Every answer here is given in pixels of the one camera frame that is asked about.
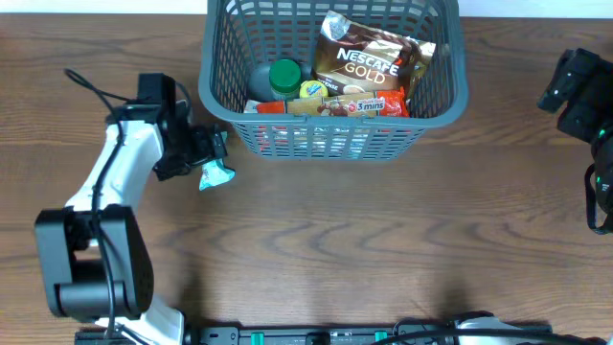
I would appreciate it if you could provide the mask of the tissue pack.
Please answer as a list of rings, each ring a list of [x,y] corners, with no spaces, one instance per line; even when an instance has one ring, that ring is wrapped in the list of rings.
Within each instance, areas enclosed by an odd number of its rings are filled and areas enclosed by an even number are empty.
[[[260,102],[255,100],[248,100],[243,109],[244,113],[258,113],[258,105]]]

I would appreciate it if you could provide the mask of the yellow Mentos bottle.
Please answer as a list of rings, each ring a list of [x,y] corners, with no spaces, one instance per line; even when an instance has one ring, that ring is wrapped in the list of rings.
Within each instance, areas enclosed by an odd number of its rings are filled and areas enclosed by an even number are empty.
[[[329,95],[327,87],[318,80],[304,81],[299,90],[299,98],[325,98]]]

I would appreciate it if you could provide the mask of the green lidded jar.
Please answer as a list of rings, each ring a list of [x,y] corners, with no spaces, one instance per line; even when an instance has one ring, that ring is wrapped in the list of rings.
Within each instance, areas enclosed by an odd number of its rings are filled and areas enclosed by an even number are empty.
[[[276,101],[293,100],[299,97],[302,71],[292,59],[279,59],[269,70],[269,83]]]

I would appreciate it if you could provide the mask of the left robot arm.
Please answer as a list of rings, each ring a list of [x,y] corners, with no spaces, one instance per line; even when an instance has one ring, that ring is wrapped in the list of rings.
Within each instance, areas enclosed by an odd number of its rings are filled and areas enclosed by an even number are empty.
[[[165,181],[199,168],[199,187],[236,173],[224,164],[226,132],[191,123],[185,87],[144,73],[137,94],[108,107],[105,142],[82,187],[34,223],[50,312],[84,324],[77,344],[197,344],[199,330],[154,293],[152,263],[136,213],[150,174]]]

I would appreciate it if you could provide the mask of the red spaghetti packet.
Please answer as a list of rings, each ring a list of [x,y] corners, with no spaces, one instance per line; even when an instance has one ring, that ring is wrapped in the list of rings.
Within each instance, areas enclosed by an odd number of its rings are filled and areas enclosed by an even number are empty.
[[[314,117],[400,117],[408,118],[404,89],[348,94],[335,97],[305,98],[260,103],[262,114],[294,114]]]

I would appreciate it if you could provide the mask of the mint green pouch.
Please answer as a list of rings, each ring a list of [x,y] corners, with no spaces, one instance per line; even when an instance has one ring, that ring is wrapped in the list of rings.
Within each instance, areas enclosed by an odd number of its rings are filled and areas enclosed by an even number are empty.
[[[224,159],[228,155],[226,139],[226,131],[217,129],[213,131],[211,156],[206,158],[201,165],[200,191],[230,182],[236,176],[236,171],[228,168],[224,163]]]

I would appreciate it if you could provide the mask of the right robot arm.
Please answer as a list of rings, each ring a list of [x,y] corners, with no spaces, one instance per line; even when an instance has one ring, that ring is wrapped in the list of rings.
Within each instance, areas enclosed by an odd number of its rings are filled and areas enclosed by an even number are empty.
[[[585,49],[565,51],[537,106],[561,114],[559,131],[590,145],[584,176],[586,222],[599,235],[612,232],[612,63]]]

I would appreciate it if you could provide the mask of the brown Nescafe Gold bag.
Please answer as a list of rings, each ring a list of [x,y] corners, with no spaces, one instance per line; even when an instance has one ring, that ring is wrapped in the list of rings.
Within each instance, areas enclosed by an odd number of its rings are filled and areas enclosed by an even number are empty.
[[[410,98],[435,51],[432,42],[366,26],[328,11],[315,47],[312,76],[333,95],[402,88]]]

